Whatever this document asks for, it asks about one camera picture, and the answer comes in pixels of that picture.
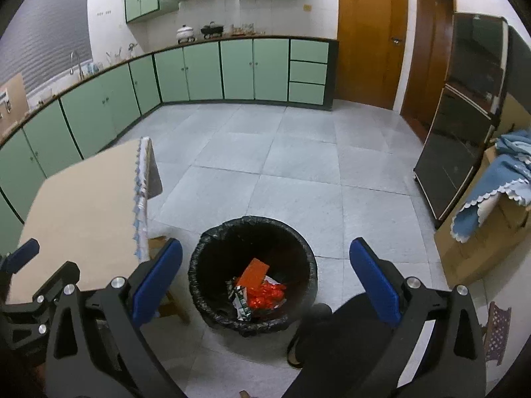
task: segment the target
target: cardboard box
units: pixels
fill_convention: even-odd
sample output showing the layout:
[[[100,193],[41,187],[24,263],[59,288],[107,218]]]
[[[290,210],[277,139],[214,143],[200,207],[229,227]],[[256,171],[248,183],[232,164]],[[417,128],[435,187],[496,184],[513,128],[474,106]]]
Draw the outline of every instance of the cardboard box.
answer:
[[[530,208],[519,206],[514,200],[502,195],[487,220],[466,243],[457,242],[450,235],[452,218],[461,209],[468,194],[495,158],[495,147],[485,151],[476,176],[435,233],[435,245],[439,251],[448,286],[451,288],[457,284],[471,284],[483,277],[492,267],[500,263],[531,229],[528,220]]]

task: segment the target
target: trash can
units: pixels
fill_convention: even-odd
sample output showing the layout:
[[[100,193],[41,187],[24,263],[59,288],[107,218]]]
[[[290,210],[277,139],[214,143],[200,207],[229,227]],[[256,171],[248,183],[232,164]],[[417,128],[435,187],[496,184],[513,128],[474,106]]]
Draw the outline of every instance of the trash can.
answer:
[[[226,282],[241,276],[253,258],[269,265],[267,276],[286,286],[286,301],[266,316],[238,320]],[[287,329],[317,294],[317,263],[308,243],[287,224],[265,217],[244,216],[204,232],[188,277],[193,302],[205,322],[242,336]]]

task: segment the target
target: blue cloth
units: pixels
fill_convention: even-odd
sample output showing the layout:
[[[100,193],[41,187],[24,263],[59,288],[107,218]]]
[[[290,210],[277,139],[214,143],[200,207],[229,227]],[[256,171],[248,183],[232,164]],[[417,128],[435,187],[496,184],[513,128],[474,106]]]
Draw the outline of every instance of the blue cloth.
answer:
[[[451,234],[459,242],[466,242],[488,216],[490,208],[480,211],[484,202],[496,202],[506,193],[519,205],[531,203],[531,132],[519,130],[501,135],[496,142],[498,157],[490,164],[465,204],[453,218]]]

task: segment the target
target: drawer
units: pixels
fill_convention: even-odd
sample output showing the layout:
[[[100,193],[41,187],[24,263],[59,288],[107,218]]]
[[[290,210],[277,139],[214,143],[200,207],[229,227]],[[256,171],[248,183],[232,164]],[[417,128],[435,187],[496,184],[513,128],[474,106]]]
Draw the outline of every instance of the drawer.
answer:
[[[292,60],[328,63],[328,42],[314,40],[291,40]]]
[[[325,86],[316,84],[289,83],[289,101],[298,103],[323,104]]]
[[[327,65],[318,62],[292,61],[289,80],[324,85],[327,82]]]

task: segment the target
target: person's leg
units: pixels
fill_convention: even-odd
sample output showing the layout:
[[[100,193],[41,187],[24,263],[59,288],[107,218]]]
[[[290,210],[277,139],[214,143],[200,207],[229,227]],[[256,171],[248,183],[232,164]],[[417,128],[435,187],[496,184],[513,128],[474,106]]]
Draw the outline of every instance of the person's leg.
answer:
[[[304,368],[282,398],[341,396],[366,377],[391,335],[365,294],[350,299],[301,341]]]

